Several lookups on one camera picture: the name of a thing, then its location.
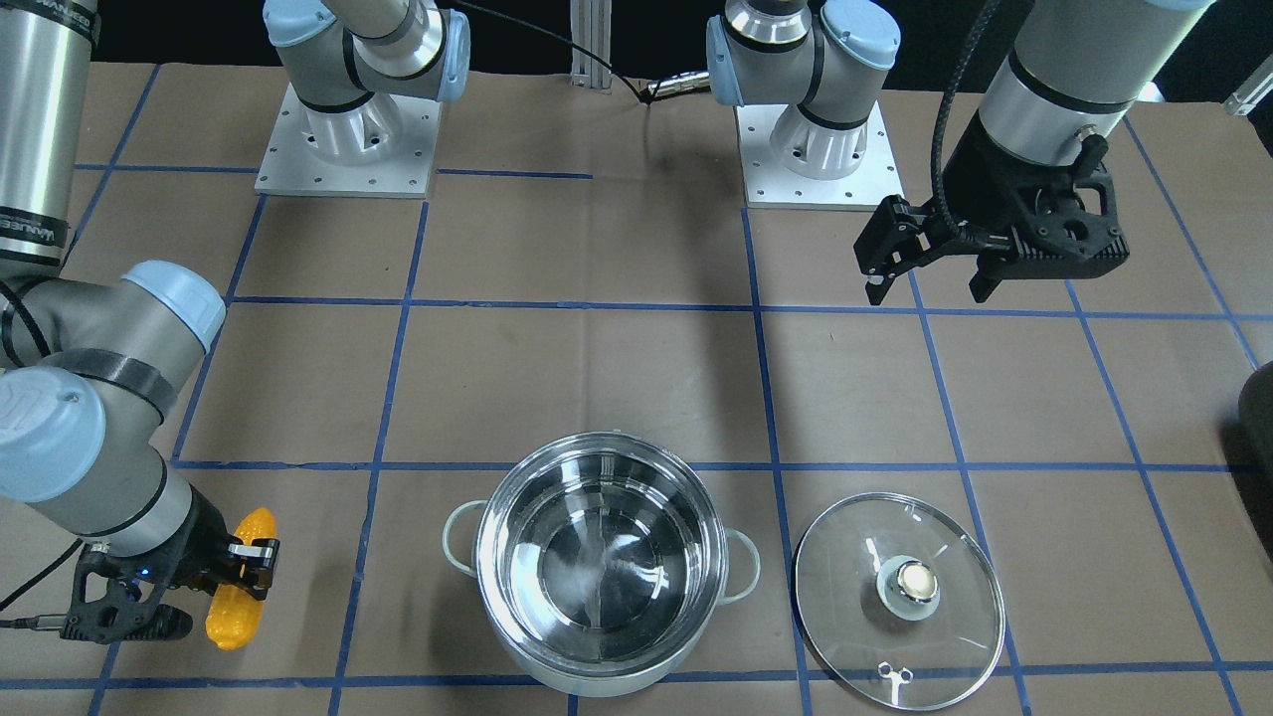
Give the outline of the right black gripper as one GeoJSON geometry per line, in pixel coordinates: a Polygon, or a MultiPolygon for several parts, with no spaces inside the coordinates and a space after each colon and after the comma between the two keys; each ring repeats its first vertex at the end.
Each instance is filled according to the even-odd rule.
{"type": "Polygon", "coordinates": [[[230,586],[258,603],[269,598],[280,540],[258,538],[243,544],[202,493],[195,490],[192,497],[191,511],[174,535],[150,552],[81,550],[62,640],[183,640],[193,618],[163,603],[172,589],[214,594],[219,586],[230,586]]]}

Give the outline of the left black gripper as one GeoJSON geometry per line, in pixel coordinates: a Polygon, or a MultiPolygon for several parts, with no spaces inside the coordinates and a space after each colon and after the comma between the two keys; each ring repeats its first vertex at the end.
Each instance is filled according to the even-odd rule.
{"type": "Polygon", "coordinates": [[[975,257],[976,304],[1002,282],[1096,279],[1130,257],[1104,164],[1109,141],[1083,134],[1068,166],[1036,166],[992,141],[973,118],[941,175],[938,196],[920,206],[886,196],[854,242],[864,296],[882,304],[896,276],[937,259],[975,257]]]}

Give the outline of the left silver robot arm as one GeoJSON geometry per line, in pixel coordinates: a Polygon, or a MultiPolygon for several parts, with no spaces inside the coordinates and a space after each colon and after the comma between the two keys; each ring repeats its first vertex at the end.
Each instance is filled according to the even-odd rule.
{"type": "MultiPolygon", "coordinates": [[[[1036,1],[951,155],[952,99],[999,3],[979,10],[934,118],[931,199],[878,206],[854,242],[864,294],[897,276],[974,257],[970,294],[1001,282],[1096,279],[1129,259],[1105,164],[1109,134],[1158,75],[1206,1],[1036,1]]],[[[799,175],[850,173],[850,145],[897,59],[897,22],[872,1],[729,1],[707,23],[707,73],[721,104],[780,104],[777,150],[799,175]]]]}

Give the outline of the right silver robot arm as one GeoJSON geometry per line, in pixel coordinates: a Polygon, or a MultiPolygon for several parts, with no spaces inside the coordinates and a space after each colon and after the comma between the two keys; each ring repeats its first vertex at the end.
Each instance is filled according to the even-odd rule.
{"type": "MultiPolygon", "coordinates": [[[[395,96],[463,96],[471,31],[433,1],[269,1],[269,39],[325,161],[402,144],[395,96]]],[[[280,553],[266,508],[237,529],[151,445],[211,350],[227,302],[199,273],[139,262],[111,285],[61,276],[95,1],[3,4],[3,496],[73,534],[70,603],[4,629],[62,640],[179,640],[164,603],[210,595],[207,638],[258,633],[280,553]]]]}

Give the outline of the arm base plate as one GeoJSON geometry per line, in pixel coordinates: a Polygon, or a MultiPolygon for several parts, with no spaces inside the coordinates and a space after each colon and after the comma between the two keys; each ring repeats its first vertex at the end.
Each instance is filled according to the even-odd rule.
{"type": "Polygon", "coordinates": [[[424,200],[432,191],[443,104],[377,93],[325,113],[286,88],[258,168],[260,195],[424,200]]]}
{"type": "Polygon", "coordinates": [[[735,116],[750,208],[869,213],[904,195],[878,103],[849,130],[810,124],[794,104],[747,104],[735,116]]]}

